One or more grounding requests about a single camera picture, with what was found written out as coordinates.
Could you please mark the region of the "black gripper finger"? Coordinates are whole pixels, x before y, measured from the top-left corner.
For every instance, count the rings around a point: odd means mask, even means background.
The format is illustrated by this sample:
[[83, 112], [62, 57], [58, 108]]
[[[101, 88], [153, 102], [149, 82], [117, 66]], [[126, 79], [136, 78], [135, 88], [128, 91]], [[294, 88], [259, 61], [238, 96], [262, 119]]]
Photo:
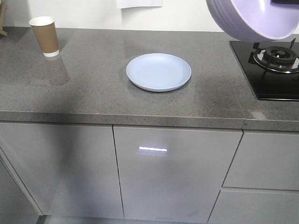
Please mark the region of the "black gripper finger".
[[276, 4], [299, 4], [299, 0], [272, 0]]

